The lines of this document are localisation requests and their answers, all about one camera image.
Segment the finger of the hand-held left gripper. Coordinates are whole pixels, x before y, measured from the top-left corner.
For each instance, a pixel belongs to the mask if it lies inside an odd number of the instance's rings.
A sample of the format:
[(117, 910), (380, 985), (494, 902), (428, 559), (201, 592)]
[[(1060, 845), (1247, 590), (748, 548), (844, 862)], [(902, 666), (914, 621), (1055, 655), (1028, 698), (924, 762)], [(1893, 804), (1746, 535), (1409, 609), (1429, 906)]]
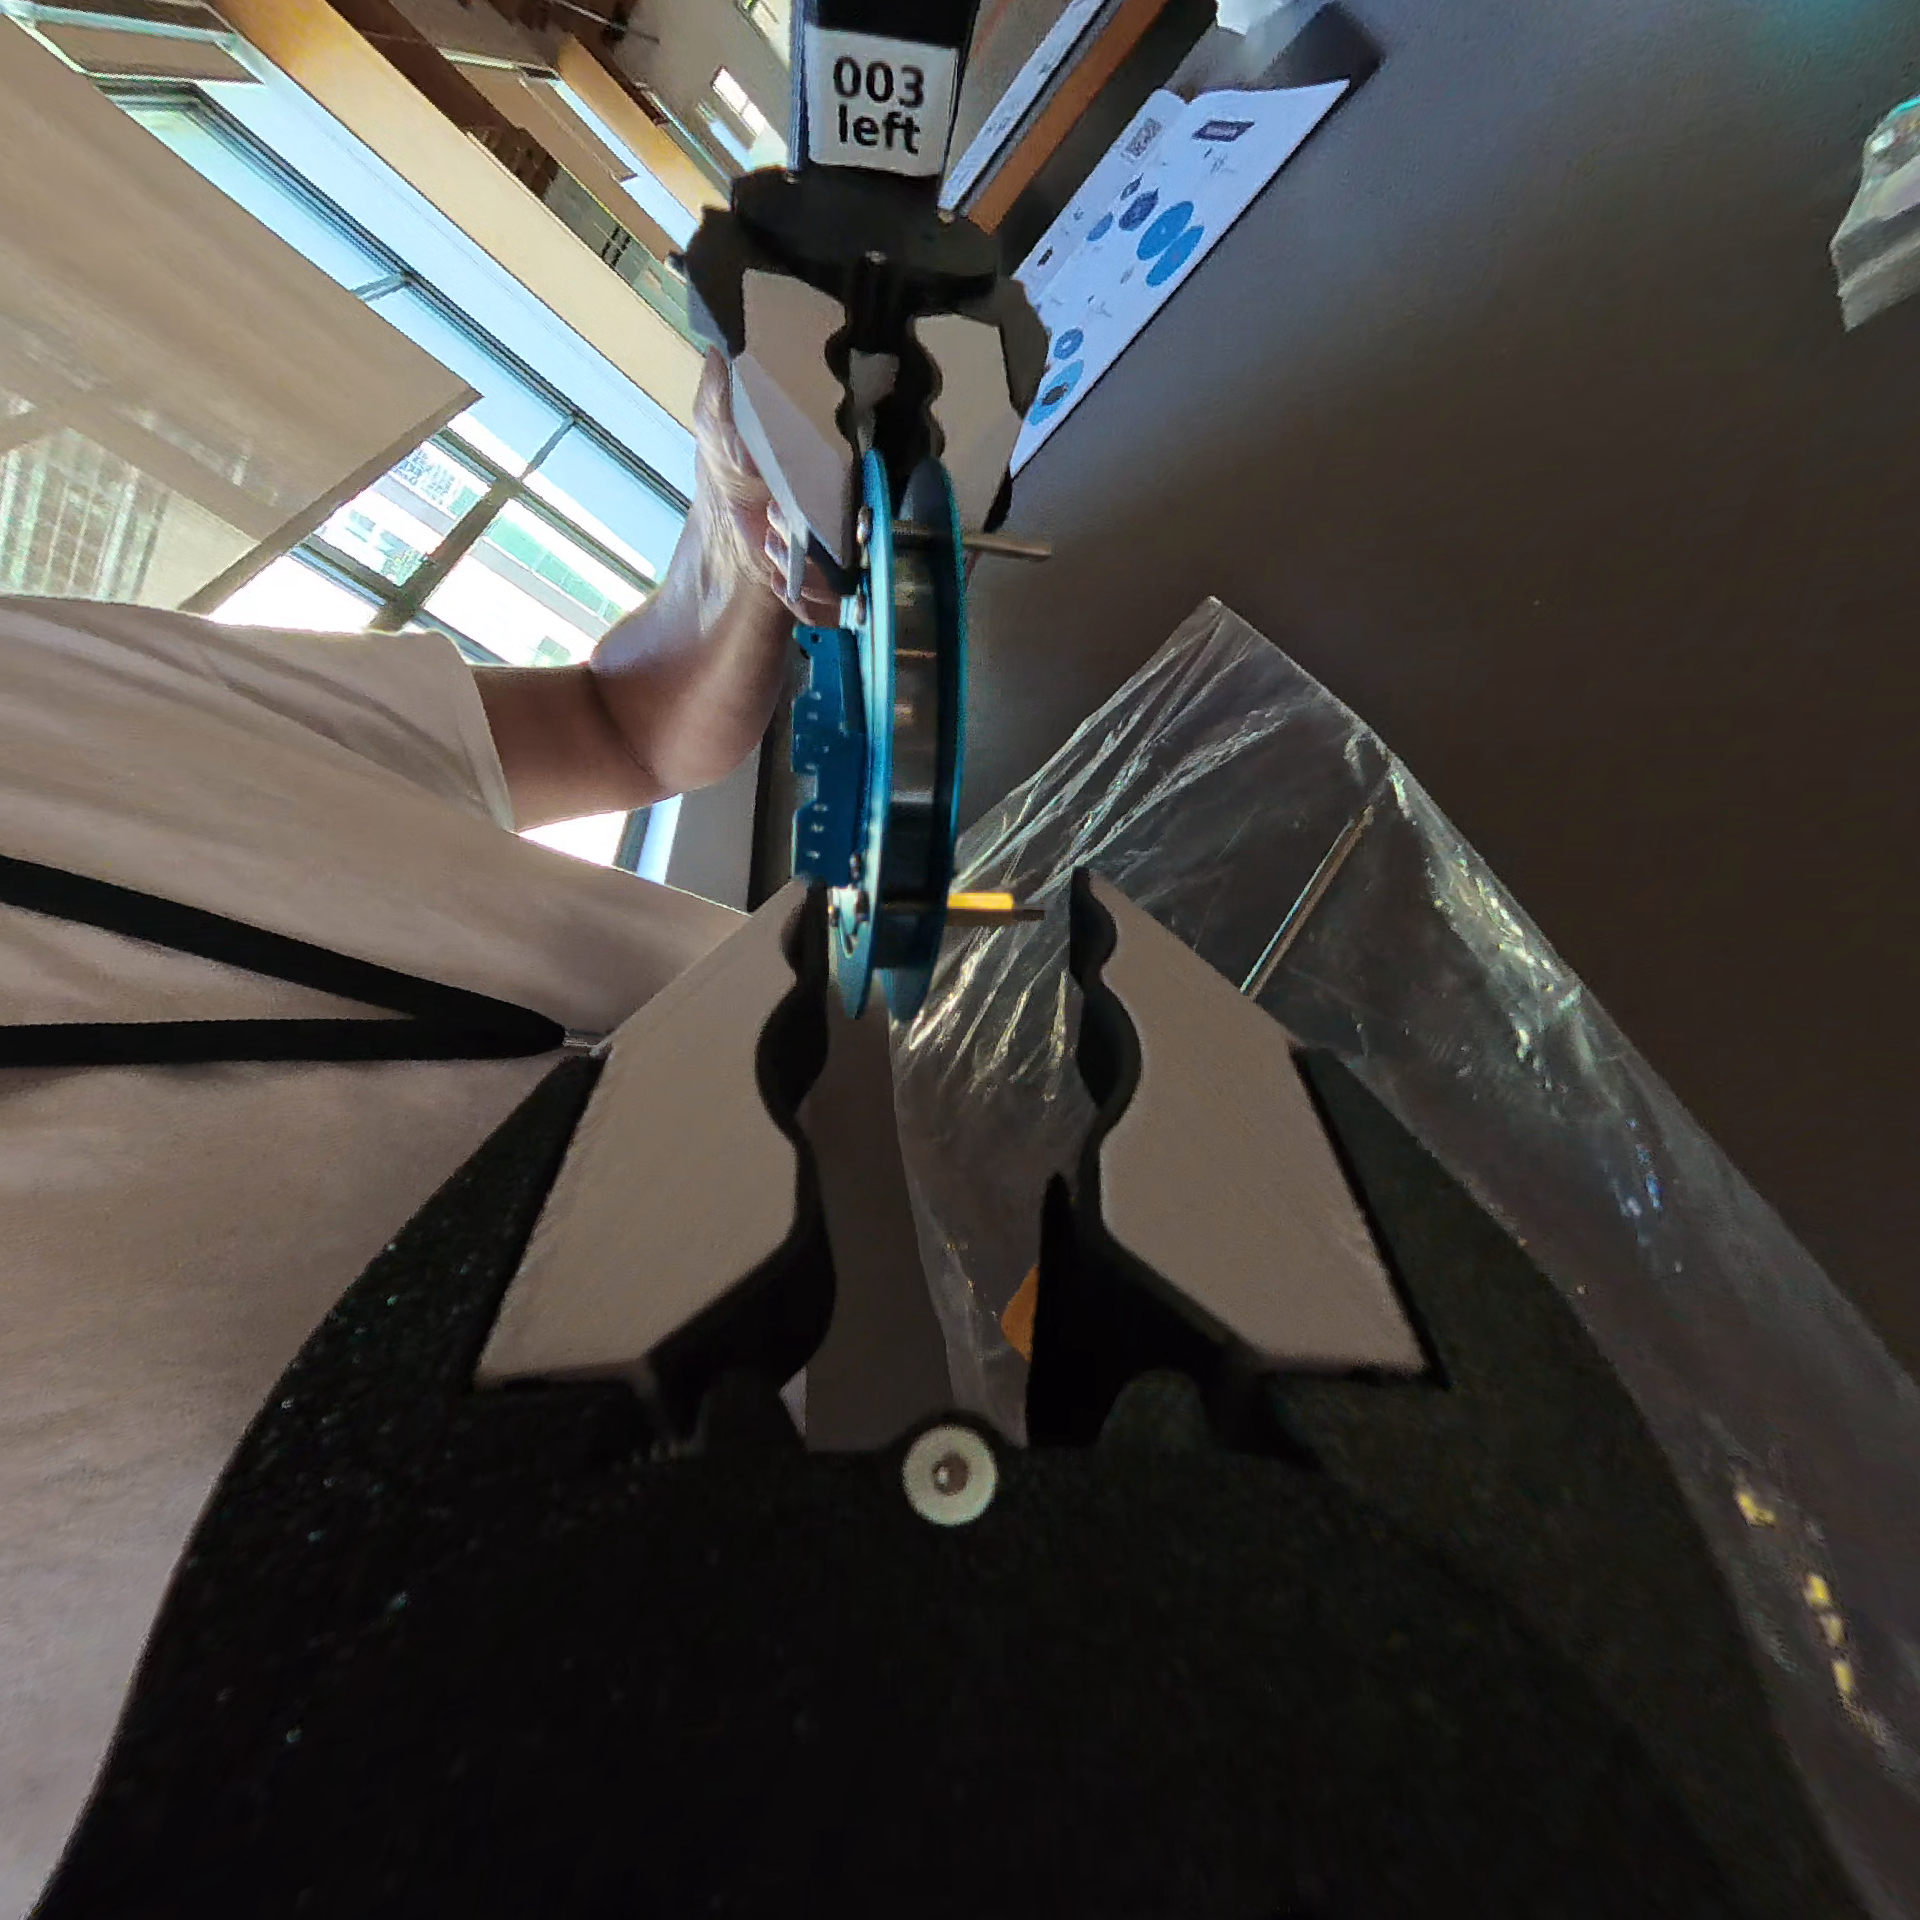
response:
[(837, 590), (861, 580), (861, 455), (844, 425), (844, 298), (785, 273), (740, 280), (740, 346), (729, 360), (732, 418), (767, 494), (775, 570), (797, 590), (816, 567)]
[(927, 412), (957, 518), (991, 525), (1038, 388), (1040, 317), (1032, 311), (918, 317), (918, 346), (932, 369)]

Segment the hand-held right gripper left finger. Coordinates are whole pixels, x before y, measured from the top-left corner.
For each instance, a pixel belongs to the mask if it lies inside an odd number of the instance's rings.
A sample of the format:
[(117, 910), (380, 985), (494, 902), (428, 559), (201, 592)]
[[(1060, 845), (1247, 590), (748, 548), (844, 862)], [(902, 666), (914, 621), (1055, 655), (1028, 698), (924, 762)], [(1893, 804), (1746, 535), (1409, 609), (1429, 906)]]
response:
[(626, 1394), (669, 1453), (807, 1449), (831, 1248), (802, 1108), (826, 1065), (824, 894), (791, 880), (594, 1050), (472, 1372)]

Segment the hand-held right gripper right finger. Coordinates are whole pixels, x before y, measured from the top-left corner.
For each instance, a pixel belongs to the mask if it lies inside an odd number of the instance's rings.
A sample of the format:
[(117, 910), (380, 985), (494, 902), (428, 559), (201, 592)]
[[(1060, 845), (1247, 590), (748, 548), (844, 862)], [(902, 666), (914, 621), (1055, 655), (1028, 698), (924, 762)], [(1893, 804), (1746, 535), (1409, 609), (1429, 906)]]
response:
[(1218, 1449), (1300, 1453), (1287, 1382), (1447, 1384), (1281, 1024), (1088, 869), (1068, 968), (1092, 1120), (1042, 1202), (1025, 1442), (1092, 1449), (1144, 1384)]

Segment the blue round metal turntable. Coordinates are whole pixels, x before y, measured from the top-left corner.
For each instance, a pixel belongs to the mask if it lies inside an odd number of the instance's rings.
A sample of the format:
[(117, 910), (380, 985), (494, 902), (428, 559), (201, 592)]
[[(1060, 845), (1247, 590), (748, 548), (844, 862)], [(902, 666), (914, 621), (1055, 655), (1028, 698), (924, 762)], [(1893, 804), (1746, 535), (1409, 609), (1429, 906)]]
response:
[(1002, 541), (964, 532), (946, 468), (924, 460), (896, 486), (866, 449), (852, 584), (831, 624), (796, 631), (804, 681), (791, 710), (791, 869), (823, 897), (826, 973), (849, 1018), (872, 998), (892, 1018), (914, 1018), (948, 933), (1042, 918), (1012, 894), (953, 885), (967, 561), (986, 548)]

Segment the person's left forearm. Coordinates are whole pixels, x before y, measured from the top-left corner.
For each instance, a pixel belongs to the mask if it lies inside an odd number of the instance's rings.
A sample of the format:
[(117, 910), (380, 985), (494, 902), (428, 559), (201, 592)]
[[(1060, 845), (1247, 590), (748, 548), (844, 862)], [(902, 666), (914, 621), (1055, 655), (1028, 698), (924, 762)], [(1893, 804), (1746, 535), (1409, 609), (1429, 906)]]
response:
[(474, 664), (511, 825), (630, 812), (732, 776), (769, 727), (793, 624), (753, 582), (720, 606), (658, 592), (582, 663)]

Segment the person's left hand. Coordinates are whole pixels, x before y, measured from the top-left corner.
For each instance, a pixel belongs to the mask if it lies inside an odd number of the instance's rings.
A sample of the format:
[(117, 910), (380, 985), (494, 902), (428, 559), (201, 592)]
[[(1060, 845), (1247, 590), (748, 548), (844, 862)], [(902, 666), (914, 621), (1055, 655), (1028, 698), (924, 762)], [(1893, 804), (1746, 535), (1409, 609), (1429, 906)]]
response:
[(821, 561), (797, 554), (788, 518), (733, 415), (732, 366), (703, 353), (693, 402), (694, 494), (655, 606), (669, 661), (700, 701), (759, 727), (783, 684), (796, 626), (834, 626), (844, 596)]

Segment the large glass window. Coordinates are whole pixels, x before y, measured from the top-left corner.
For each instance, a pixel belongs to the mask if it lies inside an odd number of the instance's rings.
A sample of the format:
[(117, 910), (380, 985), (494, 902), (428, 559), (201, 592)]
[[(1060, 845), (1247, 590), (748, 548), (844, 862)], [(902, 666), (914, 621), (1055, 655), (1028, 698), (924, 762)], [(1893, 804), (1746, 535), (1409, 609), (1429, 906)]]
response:
[(664, 576), (687, 471), (399, 191), (335, 197), (213, 87), (5, 21), (5, 596), (574, 664)]

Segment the large clear plastic bag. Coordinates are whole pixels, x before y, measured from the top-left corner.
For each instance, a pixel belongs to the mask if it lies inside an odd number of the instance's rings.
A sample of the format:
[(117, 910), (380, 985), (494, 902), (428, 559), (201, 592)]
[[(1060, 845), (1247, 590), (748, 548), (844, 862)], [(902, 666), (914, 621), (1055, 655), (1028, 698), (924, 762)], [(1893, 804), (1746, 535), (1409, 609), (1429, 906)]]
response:
[(896, 1054), (956, 1382), (996, 1329), (1068, 1092), (1074, 871), (1113, 880), (1324, 1048), (1542, 1262), (1709, 1524), (1791, 1750), (1877, 1916), (1914, 1916), (1917, 1394), (1376, 732), (1206, 601), (961, 832), (1047, 918), (942, 960)]

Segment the printed instruction sheet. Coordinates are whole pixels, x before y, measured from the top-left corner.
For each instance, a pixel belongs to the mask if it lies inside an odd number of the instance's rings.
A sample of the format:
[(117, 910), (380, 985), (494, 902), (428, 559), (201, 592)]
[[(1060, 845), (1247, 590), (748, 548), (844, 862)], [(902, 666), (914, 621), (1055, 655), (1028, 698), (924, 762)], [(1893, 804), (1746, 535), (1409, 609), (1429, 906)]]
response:
[(1151, 90), (1017, 268), (1047, 329), (1012, 472), (1111, 373), (1350, 89)]

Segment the black flat pad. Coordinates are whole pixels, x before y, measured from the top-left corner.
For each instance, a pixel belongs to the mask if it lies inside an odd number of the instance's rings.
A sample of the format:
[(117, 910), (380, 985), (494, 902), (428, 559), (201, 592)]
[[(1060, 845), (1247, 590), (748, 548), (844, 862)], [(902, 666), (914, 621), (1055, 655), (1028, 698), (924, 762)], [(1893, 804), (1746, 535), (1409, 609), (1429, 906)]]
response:
[(1218, 4), (1215, 23), (1184, 64), (1188, 98), (1201, 90), (1281, 90), (1367, 82), (1382, 54), (1337, 1)]

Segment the pile of small screw bags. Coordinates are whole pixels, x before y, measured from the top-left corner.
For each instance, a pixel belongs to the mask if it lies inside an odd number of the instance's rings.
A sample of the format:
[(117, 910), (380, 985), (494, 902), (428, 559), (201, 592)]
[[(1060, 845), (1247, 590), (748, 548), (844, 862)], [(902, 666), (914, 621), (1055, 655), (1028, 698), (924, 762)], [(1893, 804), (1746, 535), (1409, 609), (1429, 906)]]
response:
[(1890, 108), (1863, 141), (1831, 265), (1846, 330), (1917, 298), (1917, 95)]

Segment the yellow-handled screwdriver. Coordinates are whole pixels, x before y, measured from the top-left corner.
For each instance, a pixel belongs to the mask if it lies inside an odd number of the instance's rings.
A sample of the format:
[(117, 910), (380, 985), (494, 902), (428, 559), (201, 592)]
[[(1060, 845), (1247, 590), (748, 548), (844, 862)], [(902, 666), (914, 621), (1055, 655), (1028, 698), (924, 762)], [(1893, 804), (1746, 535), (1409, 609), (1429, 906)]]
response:
[[(1335, 836), (1332, 845), (1320, 855), (1308, 885), (1295, 895), (1287, 913), (1281, 917), (1276, 933), (1266, 938), (1258, 958), (1247, 968), (1245, 977), (1238, 985), (1238, 994), (1247, 1000), (1258, 1000), (1276, 973), (1279, 970), (1281, 962), (1288, 958), (1288, 951), (1302, 936), (1308, 921), (1326, 900), (1328, 892), (1332, 888), (1335, 880), (1342, 874), (1345, 864), (1353, 858), (1356, 848), (1360, 845), (1361, 836), (1369, 832), (1376, 814), (1380, 807), (1380, 793), (1376, 791), (1369, 796), (1360, 809), (1342, 825), (1340, 834)], [(1021, 1359), (1032, 1357), (1036, 1346), (1036, 1321), (1038, 1321), (1038, 1302), (1040, 1302), (1040, 1268), (1031, 1265), (1021, 1280), (1021, 1287), (1014, 1292), (1014, 1298), (1008, 1302), (999, 1318), (999, 1329), (1005, 1335), (1008, 1344)]]

